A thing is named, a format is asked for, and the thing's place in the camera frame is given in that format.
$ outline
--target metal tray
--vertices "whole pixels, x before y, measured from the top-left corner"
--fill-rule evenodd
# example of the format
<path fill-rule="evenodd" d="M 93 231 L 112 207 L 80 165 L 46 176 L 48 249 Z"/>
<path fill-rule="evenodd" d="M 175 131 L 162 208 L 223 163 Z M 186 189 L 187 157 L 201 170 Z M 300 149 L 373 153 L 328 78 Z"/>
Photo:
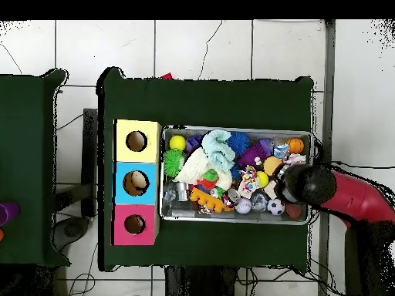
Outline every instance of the metal tray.
<path fill-rule="evenodd" d="M 161 134 L 161 151 L 169 150 L 169 140 L 174 135 L 182 135 L 187 139 L 193 135 L 201 134 L 204 135 L 211 130 L 227 130 L 229 132 L 244 132 L 246 133 L 251 144 L 257 140 L 263 138 L 270 139 L 290 139 L 293 137 L 300 138 L 305 147 L 302 155 L 306 155 L 306 162 L 312 163 L 313 159 L 313 148 L 312 134 L 309 132 L 297 132 L 291 130 L 270 130 L 270 129 L 238 129 L 238 128 L 221 128 L 221 127 L 199 127 L 199 126 L 165 126 L 162 129 Z M 192 220 L 192 221 L 212 221 L 212 222 L 228 222 L 228 223 L 250 223 L 250 224 L 289 224 L 289 225 L 301 225 L 306 224 L 309 213 L 311 210 L 310 206 L 303 206 L 302 215 L 298 220 L 290 219 L 286 213 L 279 216 L 272 215 L 268 212 L 256 212 L 251 210 L 248 214 L 239 214 L 236 210 L 231 212 L 221 212 L 220 214 L 199 214 L 192 207 L 192 202 L 179 202 L 174 200 L 171 207 L 166 205 L 163 206 L 164 196 L 164 184 L 172 180 L 170 177 L 164 175 L 164 164 L 163 161 L 160 166 L 160 215 L 166 220 Z"/>

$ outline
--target blue spiky ball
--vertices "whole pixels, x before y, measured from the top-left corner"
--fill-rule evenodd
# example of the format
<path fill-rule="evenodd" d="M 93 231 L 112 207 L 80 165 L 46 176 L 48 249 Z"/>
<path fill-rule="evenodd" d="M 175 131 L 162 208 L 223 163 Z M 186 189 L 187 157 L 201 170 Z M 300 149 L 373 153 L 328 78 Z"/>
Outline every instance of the blue spiky ball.
<path fill-rule="evenodd" d="M 227 143 L 236 156 L 242 156 L 250 145 L 250 139 L 246 133 L 231 132 L 231 137 L 228 138 Z"/>

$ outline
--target light blue plush toy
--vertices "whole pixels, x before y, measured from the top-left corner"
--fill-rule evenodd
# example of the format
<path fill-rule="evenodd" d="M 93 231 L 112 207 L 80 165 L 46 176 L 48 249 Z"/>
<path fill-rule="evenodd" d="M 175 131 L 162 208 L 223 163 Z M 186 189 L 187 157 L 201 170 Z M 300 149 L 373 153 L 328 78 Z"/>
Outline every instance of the light blue plush toy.
<path fill-rule="evenodd" d="M 208 161 L 214 168 L 230 170 L 235 158 L 235 152 L 225 142 L 231 134 L 226 130 L 215 129 L 206 134 L 201 141 L 201 146 L 208 156 Z"/>

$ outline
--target blue panel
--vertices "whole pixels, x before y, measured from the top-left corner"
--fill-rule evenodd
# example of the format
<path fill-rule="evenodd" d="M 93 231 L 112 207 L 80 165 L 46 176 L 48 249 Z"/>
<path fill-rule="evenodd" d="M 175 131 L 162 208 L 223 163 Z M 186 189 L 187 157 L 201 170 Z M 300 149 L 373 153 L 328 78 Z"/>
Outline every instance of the blue panel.
<path fill-rule="evenodd" d="M 132 197 L 123 189 L 123 178 L 131 171 L 145 173 L 150 181 L 147 191 L 140 196 Z M 116 204 L 155 204 L 157 199 L 157 164 L 155 163 L 116 163 L 115 176 Z"/>

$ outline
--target yellow ball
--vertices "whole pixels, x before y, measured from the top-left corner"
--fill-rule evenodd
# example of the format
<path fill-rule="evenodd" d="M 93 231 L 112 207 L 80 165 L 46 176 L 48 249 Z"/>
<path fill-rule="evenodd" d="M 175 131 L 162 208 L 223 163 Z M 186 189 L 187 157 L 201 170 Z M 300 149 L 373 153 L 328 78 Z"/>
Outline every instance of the yellow ball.
<path fill-rule="evenodd" d="M 175 136 L 171 137 L 169 145 L 170 145 L 171 149 L 184 151 L 185 150 L 185 138 L 183 138 L 180 135 L 175 135 Z"/>
<path fill-rule="evenodd" d="M 265 187 L 268 184 L 268 175 L 263 171 L 257 171 L 256 174 L 259 178 L 259 187 Z"/>

